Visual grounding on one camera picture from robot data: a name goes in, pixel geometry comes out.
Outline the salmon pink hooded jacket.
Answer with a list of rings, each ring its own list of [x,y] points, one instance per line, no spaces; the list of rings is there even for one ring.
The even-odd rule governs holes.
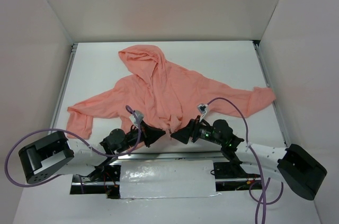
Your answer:
[[[122,129],[132,125],[126,106],[140,111],[145,122],[174,132],[198,115],[197,106],[211,102],[211,110],[233,117],[249,117],[272,104],[273,91],[255,87],[235,89],[167,61],[159,47],[135,45],[119,51],[130,75],[116,82],[113,89],[78,102],[67,111],[71,137],[88,139],[95,118],[120,118]]]

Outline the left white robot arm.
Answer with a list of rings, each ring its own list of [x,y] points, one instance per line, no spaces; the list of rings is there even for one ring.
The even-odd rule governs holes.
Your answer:
[[[103,177],[104,167],[108,166],[120,153],[134,147],[138,142],[149,147],[165,131],[141,122],[141,129],[131,126],[125,133],[114,129],[97,145],[87,146],[79,139],[69,140],[62,131],[53,132],[19,151],[26,182],[38,184],[54,175],[80,175],[92,181]]]

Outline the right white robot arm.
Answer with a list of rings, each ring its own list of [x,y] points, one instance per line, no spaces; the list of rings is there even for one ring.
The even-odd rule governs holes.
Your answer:
[[[291,144],[279,148],[246,142],[223,119],[213,124],[192,119],[171,137],[184,144],[202,139],[219,145],[222,155],[232,162],[230,170],[234,176],[263,174],[286,183],[296,195],[309,201],[315,199],[327,175],[326,168],[301,146]]]

